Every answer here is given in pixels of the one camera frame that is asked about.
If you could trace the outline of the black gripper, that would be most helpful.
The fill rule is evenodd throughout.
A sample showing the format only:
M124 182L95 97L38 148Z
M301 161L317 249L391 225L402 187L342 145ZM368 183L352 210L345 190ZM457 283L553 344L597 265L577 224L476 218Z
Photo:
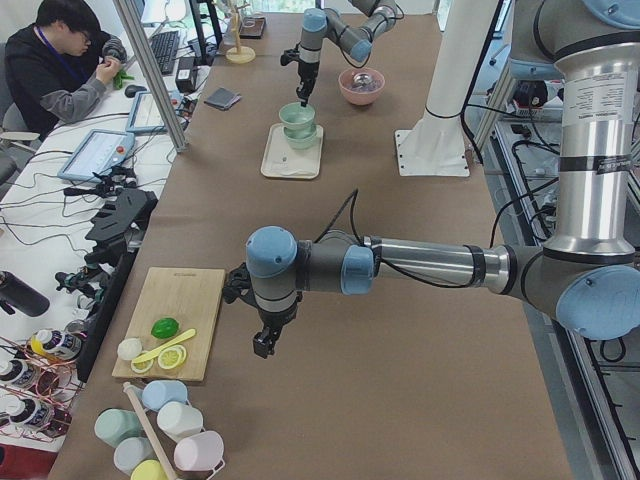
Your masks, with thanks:
M286 309L278 312L258 308L263 328L253 338L254 353L261 358L268 358L275 353L276 340L279 339L285 325L296 318L299 300L296 299Z
M300 100L302 107L308 106L309 98L314 90L317 76L319 73L319 62L298 63L298 75L300 77L300 84L296 89L297 97Z

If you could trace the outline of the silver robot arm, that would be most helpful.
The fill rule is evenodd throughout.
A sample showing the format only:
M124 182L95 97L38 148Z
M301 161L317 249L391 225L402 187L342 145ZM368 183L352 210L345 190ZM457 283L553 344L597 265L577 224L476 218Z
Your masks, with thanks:
M395 1L350 1L350 4L367 17L361 26L350 26L333 8L306 9L298 43L281 55L282 66L297 64L296 95L303 107L307 106L315 87L325 39L351 60L363 64L370 57L374 41L404 18L403 9Z
M564 78L559 196L553 235L539 247L442 245L324 233L296 239L268 226L246 244L245 301L263 327L257 355L274 352L306 291L365 294L396 272L440 288L485 287L518 298L593 340L639 324L639 273L624 237L639 70L635 1L519 1L513 74Z

